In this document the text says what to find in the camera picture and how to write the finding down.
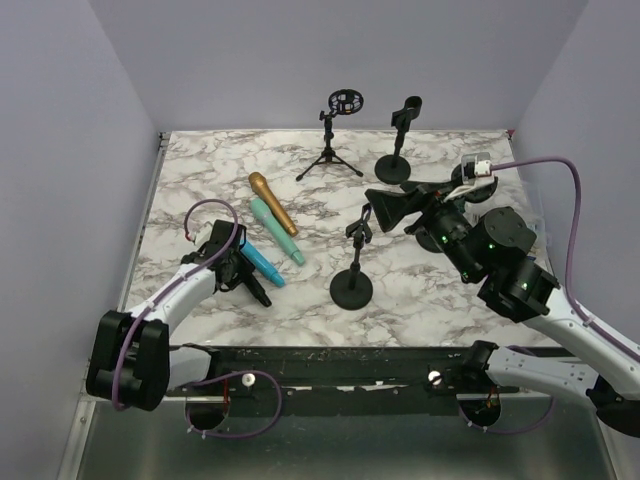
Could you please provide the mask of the black round-base clip stand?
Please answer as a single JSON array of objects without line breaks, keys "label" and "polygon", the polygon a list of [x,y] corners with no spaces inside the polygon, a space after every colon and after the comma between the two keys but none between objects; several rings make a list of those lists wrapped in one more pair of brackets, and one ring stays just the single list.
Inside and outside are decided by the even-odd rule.
[{"label": "black round-base clip stand", "polygon": [[388,185],[399,185],[409,179],[411,166],[401,156],[401,149],[411,123],[419,116],[421,107],[422,98],[410,96],[405,100],[400,110],[392,113],[391,126],[396,129],[394,151],[390,155],[379,158],[374,167],[374,173],[381,182]]}]

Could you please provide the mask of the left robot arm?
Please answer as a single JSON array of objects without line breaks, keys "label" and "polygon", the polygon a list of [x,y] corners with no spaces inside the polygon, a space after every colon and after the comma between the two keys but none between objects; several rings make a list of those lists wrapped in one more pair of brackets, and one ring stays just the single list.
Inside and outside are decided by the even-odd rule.
[{"label": "left robot arm", "polygon": [[165,393],[188,383],[201,395],[214,393],[220,368],[198,347],[194,354],[170,345],[171,334],[204,300],[232,290],[249,272],[241,256],[246,227],[217,220],[206,240],[185,255],[161,289],[127,312],[110,310],[98,323],[85,388],[114,408],[152,411]]}]

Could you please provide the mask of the gold microphone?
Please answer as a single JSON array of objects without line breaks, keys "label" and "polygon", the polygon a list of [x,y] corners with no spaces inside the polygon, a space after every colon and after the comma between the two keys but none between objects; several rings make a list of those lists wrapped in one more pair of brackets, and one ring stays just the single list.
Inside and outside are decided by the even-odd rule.
[{"label": "gold microphone", "polygon": [[267,204],[267,206],[270,208],[271,212],[278,220],[280,225],[284,228],[284,230],[291,237],[297,236],[297,227],[295,226],[289,214],[284,209],[283,205],[271,190],[266,178],[259,172],[252,172],[249,174],[248,180],[252,191]]}]

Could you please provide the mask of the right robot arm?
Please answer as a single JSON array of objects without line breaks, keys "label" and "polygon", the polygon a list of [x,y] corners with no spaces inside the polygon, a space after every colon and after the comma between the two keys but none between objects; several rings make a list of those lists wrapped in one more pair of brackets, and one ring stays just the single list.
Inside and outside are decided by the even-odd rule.
[{"label": "right robot arm", "polygon": [[477,341],[460,367],[469,390],[489,385],[520,387],[574,400],[595,411],[608,427],[639,435],[639,346],[604,321],[586,321],[556,277],[529,257],[536,235],[511,207],[494,208],[470,224],[446,191],[422,184],[410,192],[368,189],[365,196],[383,232],[405,216],[423,230],[460,273],[479,285],[485,305],[515,323],[551,338],[578,364],[522,355]]}]

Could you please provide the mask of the mint green microphone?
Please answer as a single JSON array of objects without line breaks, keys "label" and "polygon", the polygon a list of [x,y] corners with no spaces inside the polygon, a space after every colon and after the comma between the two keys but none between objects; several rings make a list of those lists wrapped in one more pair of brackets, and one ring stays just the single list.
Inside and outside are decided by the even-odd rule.
[{"label": "mint green microphone", "polygon": [[250,201],[250,210],[254,217],[266,228],[272,235],[281,250],[298,266],[305,264],[305,258],[293,242],[289,234],[280,225],[274,217],[270,208],[260,198],[254,198]]}]

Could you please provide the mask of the black tripod mic stand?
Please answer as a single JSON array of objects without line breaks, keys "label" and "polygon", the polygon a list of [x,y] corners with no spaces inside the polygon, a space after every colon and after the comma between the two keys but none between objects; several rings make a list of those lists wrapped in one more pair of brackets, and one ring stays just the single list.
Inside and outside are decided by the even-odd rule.
[{"label": "black tripod mic stand", "polygon": [[333,120],[337,116],[349,116],[358,113],[364,106],[364,96],[354,89],[339,89],[329,95],[327,105],[328,110],[321,110],[319,114],[319,120],[323,122],[324,126],[324,148],[319,157],[296,177],[297,182],[301,181],[314,167],[321,164],[343,165],[358,177],[364,176],[362,171],[342,159],[336,153],[332,144],[334,139]]}]

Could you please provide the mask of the black microphone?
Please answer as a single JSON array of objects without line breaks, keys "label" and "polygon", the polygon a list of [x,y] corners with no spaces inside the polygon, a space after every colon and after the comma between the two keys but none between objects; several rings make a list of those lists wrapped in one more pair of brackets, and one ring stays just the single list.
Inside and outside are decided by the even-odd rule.
[{"label": "black microphone", "polygon": [[271,299],[267,295],[266,291],[260,284],[260,282],[252,275],[246,275],[243,278],[243,283],[251,293],[251,295],[264,307],[270,307],[272,305]]}]

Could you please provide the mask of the blue microphone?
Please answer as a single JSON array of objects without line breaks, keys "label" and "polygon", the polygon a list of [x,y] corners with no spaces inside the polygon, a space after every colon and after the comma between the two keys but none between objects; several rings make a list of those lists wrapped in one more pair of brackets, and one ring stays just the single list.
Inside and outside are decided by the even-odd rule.
[{"label": "blue microphone", "polygon": [[243,255],[254,265],[254,267],[273,285],[282,288],[286,285],[284,278],[277,268],[272,265],[248,240],[241,248]]}]

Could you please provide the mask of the black round-base shock-mount stand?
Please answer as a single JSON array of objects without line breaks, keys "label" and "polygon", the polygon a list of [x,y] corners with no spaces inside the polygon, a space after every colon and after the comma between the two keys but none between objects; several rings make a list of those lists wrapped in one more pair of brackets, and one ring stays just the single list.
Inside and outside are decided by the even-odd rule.
[{"label": "black round-base shock-mount stand", "polygon": [[[457,165],[450,175],[450,181],[453,183],[460,183],[463,180],[462,173],[463,166]],[[451,203],[457,208],[461,214],[466,213],[466,204],[480,204],[489,200],[498,187],[498,178],[492,177],[489,184],[485,184],[476,190],[469,191],[464,195],[459,195],[451,200]],[[426,233],[425,230],[418,231],[416,233],[416,240],[418,244],[431,253],[440,253],[440,248],[436,245],[436,242]]]}]

